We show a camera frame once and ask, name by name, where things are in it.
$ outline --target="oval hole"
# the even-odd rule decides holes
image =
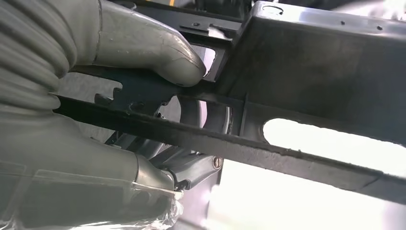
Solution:
[[[401,145],[281,118],[267,121],[263,132],[271,145],[406,176]]]

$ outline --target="plastic wrap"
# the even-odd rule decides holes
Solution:
[[[0,170],[0,185],[1,230],[165,230],[183,212],[183,193],[117,179]]]

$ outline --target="bolt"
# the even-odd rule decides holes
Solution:
[[[223,158],[221,157],[214,157],[213,158],[213,167],[215,169],[220,169],[223,166]]]

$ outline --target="gloved hand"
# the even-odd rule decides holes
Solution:
[[[74,65],[149,68],[182,86],[205,74],[177,31],[106,0],[0,1],[1,229],[129,223],[172,209],[162,196],[173,178],[52,113],[60,102],[50,92]],[[140,198],[134,183],[159,191]]]

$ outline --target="dark gray metal part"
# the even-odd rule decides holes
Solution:
[[[266,142],[220,134],[147,115],[128,115],[119,111],[109,111],[100,106],[69,98],[60,97],[60,100],[63,105],[56,112],[70,116],[80,122],[120,130],[132,135],[143,136],[175,146],[183,146],[225,159],[406,204],[405,178],[272,146]],[[83,113],[78,114],[72,111],[72,108],[77,108]],[[98,117],[93,119],[92,114],[97,114]],[[113,120],[113,118],[114,122],[104,122],[104,120]],[[386,192],[385,188],[377,186],[379,184],[394,190]]]
[[[213,166],[214,158],[215,156],[197,155],[189,162],[180,161],[177,165],[169,165],[168,170],[177,182],[187,181],[185,189],[189,190],[220,169]]]

